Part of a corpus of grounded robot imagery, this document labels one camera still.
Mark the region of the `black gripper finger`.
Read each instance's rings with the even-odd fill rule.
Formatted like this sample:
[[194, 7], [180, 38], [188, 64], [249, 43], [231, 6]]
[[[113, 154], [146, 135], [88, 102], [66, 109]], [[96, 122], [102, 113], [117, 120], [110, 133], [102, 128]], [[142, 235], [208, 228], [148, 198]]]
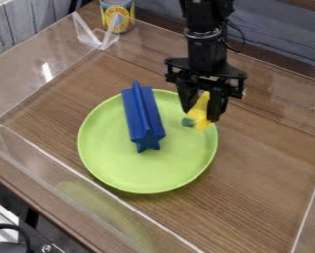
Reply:
[[176, 93], [181, 111], [186, 113], [198, 99], [198, 88], [190, 83], [178, 82], [176, 84]]
[[209, 100], [206, 104], [206, 119], [214, 123], [220, 115], [225, 112], [228, 96], [221, 88], [212, 88], [209, 91]]

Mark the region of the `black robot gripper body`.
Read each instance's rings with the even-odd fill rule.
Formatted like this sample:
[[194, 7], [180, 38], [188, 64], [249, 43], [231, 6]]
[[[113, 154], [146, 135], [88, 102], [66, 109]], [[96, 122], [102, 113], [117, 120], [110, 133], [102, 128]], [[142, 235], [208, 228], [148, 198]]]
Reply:
[[221, 88], [228, 97], [241, 99], [245, 89], [247, 73], [233, 67], [229, 63], [221, 63], [213, 70], [196, 71], [188, 66], [185, 58], [166, 58], [164, 78], [174, 87], [178, 82], [193, 84], [198, 90], [210, 91]]

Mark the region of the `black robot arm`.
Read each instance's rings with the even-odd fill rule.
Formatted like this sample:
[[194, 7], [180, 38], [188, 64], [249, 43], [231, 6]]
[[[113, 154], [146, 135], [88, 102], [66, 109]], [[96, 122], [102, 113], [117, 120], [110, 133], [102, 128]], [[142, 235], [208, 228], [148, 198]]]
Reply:
[[186, 56], [166, 58], [165, 81], [176, 87], [184, 113], [198, 101], [198, 91], [208, 92], [205, 119], [214, 123], [225, 112], [228, 99], [241, 99], [247, 73], [228, 63], [228, 17], [235, 0], [177, 0], [184, 18], [182, 35]]

